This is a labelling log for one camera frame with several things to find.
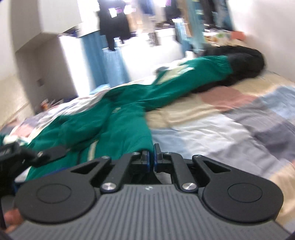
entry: silver screw head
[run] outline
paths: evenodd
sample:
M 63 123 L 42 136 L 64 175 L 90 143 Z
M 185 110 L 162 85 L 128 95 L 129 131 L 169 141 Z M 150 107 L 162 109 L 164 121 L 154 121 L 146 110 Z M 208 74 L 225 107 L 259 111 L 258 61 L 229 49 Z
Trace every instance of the silver screw head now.
M 43 155 L 43 152 L 38 152 L 37 157 L 41 157 Z
M 112 182 L 106 182 L 101 187 L 103 190 L 111 191 L 111 190 L 114 190 L 117 187 L 117 185 Z
M 182 188 L 184 190 L 191 191 L 191 190 L 195 190 L 197 188 L 197 185 L 193 182 L 186 182 L 182 184 Z
M 145 190 L 148 190 L 148 191 L 150 191 L 150 190 L 152 190 L 152 189 L 153 189 L 152 186 L 147 186 L 147 187 L 145 187 Z

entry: finger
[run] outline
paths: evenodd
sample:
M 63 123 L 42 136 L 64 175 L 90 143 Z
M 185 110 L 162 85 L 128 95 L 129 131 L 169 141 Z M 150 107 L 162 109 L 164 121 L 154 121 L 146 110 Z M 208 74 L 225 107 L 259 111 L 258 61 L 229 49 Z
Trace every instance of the finger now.
M 13 209 L 5 213 L 4 219 L 9 225 L 20 225 L 24 221 L 18 209 Z
M 6 232 L 6 233 L 11 233 L 11 232 L 14 231 L 16 228 L 17 228 L 17 225 L 11 225 L 11 226 L 9 226 L 9 227 L 5 230 L 5 232 Z

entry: white wall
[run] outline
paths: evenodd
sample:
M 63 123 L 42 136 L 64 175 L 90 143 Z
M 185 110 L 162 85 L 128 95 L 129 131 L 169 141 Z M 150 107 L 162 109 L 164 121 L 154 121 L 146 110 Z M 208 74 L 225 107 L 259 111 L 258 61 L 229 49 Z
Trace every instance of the white wall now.
M 24 120 L 32 108 L 17 76 L 10 32 L 10 0 L 0 2 L 0 129 L 8 121 Z
M 19 50 L 15 53 L 18 76 L 24 87 L 32 107 L 36 109 L 47 98 L 44 86 L 39 87 L 37 81 L 42 78 L 33 51 Z
M 38 9 L 45 33 L 60 34 L 82 22 L 77 0 L 38 0 Z
M 59 40 L 63 48 L 64 58 L 66 58 L 69 74 L 78 96 L 83 97 L 89 95 L 95 89 L 95 82 L 89 68 L 82 39 L 71 36 L 60 36 Z
M 10 0 L 0 2 L 0 81 L 16 72 L 10 34 Z
M 46 96 L 51 100 L 75 97 L 77 93 L 58 37 L 38 47 L 35 54 Z
M 160 46 L 150 47 L 147 43 L 148 34 L 142 33 L 126 40 L 120 47 L 131 81 L 152 76 L 159 66 L 183 58 L 181 45 L 175 41 L 175 29 L 167 28 L 157 32 Z
M 38 0 L 11 1 L 11 30 L 14 50 L 41 33 Z
M 236 30 L 260 50 L 268 69 L 295 81 L 295 1 L 228 0 Z

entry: green tracksuit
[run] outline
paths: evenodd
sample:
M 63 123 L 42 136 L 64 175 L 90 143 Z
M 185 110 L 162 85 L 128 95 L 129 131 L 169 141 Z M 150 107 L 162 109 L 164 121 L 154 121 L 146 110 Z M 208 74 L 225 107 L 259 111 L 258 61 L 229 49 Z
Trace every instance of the green tracksuit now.
M 163 107 L 204 84 L 220 81 L 232 73 L 226 56 L 189 60 L 158 76 L 152 85 L 128 85 L 110 90 L 91 109 L 57 117 L 29 144 L 37 151 L 57 145 L 70 149 L 67 156 L 39 168 L 28 179 L 87 161 L 89 146 L 97 141 L 95 158 L 119 159 L 123 154 L 153 151 L 145 112 Z

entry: patchwork quilt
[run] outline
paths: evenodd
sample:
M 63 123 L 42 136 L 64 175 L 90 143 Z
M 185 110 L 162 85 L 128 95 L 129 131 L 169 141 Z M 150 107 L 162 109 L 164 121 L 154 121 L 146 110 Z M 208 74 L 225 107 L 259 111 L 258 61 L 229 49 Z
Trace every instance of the patchwork quilt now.
M 154 143 L 184 158 L 201 154 L 275 182 L 277 221 L 295 230 L 295 85 L 276 74 L 190 94 L 147 113 Z M 160 173 L 162 183 L 170 176 Z

